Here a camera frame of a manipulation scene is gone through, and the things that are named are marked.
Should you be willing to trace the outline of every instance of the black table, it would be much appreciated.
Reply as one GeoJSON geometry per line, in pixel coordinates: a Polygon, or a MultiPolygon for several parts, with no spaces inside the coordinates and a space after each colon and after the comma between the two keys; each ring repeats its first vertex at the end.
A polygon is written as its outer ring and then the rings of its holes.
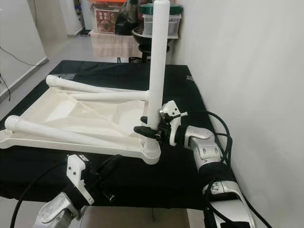
{"type": "MultiPolygon", "coordinates": [[[[76,74],[74,81],[95,86],[147,90],[148,64],[115,64],[64,60],[51,74],[76,74]]],[[[38,84],[8,115],[21,115],[46,90],[45,81],[38,84]]],[[[163,103],[174,100],[183,111],[205,110],[200,93],[187,66],[167,65],[163,103]]],[[[182,118],[182,124],[205,127],[213,131],[205,115],[182,118]]],[[[0,195],[18,199],[25,187],[45,169],[66,158],[71,151],[13,146],[0,150],[0,195]]],[[[108,155],[85,154],[94,166],[108,155]]],[[[60,167],[39,181],[25,196],[30,201],[50,201],[68,183],[66,167],[60,167]]],[[[202,183],[198,176],[192,151],[181,147],[161,145],[161,157],[156,165],[141,159],[123,158],[121,165],[107,181],[116,195],[110,203],[99,199],[97,206],[129,206],[202,209],[202,183]]]]}

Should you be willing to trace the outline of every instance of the white tube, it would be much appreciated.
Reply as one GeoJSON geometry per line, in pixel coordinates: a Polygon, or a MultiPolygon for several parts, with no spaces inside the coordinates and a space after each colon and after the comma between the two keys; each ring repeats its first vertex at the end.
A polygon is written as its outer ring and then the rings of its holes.
{"type": "Polygon", "coordinates": [[[48,75],[46,78],[46,83],[49,87],[61,87],[69,90],[76,90],[82,92],[90,92],[90,93],[113,93],[114,91],[109,89],[104,89],[101,87],[87,85],[80,82],[73,82],[70,80],[59,78],[55,75],[48,75]]]}
{"type": "Polygon", "coordinates": [[[117,93],[85,93],[85,94],[70,94],[76,100],[144,100],[149,99],[149,90],[139,92],[117,92],[117,93]]]}
{"type": "MultiPolygon", "coordinates": [[[[153,4],[152,50],[150,69],[150,92],[148,107],[148,126],[157,129],[160,122],[159,109],[162,107],[163,81],[165,75],[169,0],[155,0],[153,4]]],[[[147,139],[144,152],[150,158],[159,157],[160,146],[155,139],[147,139]]]]}
{"type": "Polygon", "coordinates": [[[94,137],[82,135],[79,133],[68,132],[54,127],[44,126],[38,123],[32,123],[19,116],[11,115],[5,120],[5,127],[13,132],[22,132],[51,139],[61,140],[69,143],[84,145],[94,145],[103,147],[117,147],[118,144],[97,139],[94,137]]]}

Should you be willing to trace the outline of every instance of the white pipe end cap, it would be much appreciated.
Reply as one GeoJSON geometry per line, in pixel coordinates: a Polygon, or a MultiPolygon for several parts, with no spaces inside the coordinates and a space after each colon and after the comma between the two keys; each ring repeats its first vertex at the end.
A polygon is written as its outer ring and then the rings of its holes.
{"type": "Polygon", "coordinates": [[[5,120],[5,128],[11,131],[15,130],[16,127],[16,122],[19,120],[19,116],[17,115],[10,115],[8,118],[5,120]]]}
{"type": "Polygon", "coordinates": [[[55,75],[48,75],[46,78],[46,83],[48,86],[56,86],[56,81],[58,77],[55,75]]]}

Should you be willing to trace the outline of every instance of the black bowl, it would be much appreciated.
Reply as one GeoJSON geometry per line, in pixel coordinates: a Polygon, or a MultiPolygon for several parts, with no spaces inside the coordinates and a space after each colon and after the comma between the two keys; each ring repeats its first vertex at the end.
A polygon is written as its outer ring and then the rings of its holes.
{"type": "Polygon", "coordinates": [[[136,42],[140,45],[151,46],[152,45],[152,38],[144,37],[143,36],[143,27],[136,27],[132,30],[132,35],[134,36],[136,42]]]}

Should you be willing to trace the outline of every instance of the floor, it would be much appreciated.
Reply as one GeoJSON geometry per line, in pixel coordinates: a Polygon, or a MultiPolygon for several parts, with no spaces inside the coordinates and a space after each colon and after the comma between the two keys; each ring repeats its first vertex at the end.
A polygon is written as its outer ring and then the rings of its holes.
{"type": "Polygon", "coordinates": [[[66,45],[69,44],[73,39],[65,38],[47,38],[40,36],[41,43],[43,45],[44,51],[49,59],[56,56],[66,45]]]}
{"type": "MultiPolygon", "coordinates": [[[[49,62],[42,66],[23,86],[13,92],[11,101],[1,103],[0,119],[5,116],[21,99],[28,94],[48,73],[64,59],[99,62],[116,62],[116,58],[101,59],[93,56],[89,37],[67,38],[62,44],[52,50],[46,48],[49,62]]],[[[10,226],[11,215],[17,201],[0,197],[0,228],[10,226]]],[[[17,216],[15,228],[31,228],[36,214],[44,205],[41,202],[23,202],[17,216]]],[[[70,228],[186,228],[188,217],[184,209],[152,209],[148,208],[115,208],[88,207],[81,221],[73,220],[70,228]]]]}

